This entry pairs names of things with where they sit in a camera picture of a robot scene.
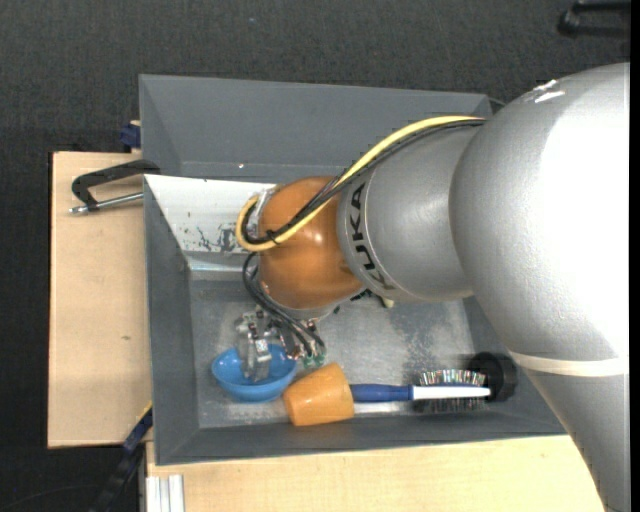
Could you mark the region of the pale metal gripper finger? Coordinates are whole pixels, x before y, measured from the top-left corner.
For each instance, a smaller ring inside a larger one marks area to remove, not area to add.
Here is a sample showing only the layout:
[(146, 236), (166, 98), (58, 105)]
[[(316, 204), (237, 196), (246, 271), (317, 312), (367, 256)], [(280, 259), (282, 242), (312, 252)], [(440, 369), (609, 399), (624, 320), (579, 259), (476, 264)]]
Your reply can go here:
[(254, 380), (256, 371), (256, 348), (254, 340), (251, 337), (241, 341), (240, 357), (244, 377), (249, 380)]
[(255, 382), (262, 381), (269, 376), (272, 355), (269, 343), (264, 339), (254, 342), (255, 356), (253, 366), (253, 380)]

